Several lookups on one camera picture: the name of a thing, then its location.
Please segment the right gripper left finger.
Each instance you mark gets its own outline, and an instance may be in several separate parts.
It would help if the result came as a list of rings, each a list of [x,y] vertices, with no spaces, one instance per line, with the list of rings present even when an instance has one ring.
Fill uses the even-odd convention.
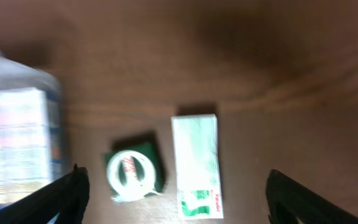
[[[29,196],[0,209],[0,224],[81,224],[90,199],[85,167],[73,170]]]

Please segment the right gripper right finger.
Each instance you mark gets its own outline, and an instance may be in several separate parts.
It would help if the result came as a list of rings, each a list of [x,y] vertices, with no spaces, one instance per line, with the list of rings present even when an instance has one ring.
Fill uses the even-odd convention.
[[[268,175],[265,194],[271,224],[358,224],[358,217],[275,169]]]

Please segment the long blue box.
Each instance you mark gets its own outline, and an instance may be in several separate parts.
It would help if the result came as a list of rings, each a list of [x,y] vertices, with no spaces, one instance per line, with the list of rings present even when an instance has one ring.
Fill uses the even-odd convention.
[[[58,93],[0,91],[0,209],[63,175],[60,138]]]

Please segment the white and green box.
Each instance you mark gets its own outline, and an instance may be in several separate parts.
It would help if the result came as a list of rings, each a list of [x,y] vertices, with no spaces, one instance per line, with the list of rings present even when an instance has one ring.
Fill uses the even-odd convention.
[[[223,219],[216,115],[175,116],[171,122],[178,216],[184,220]]]

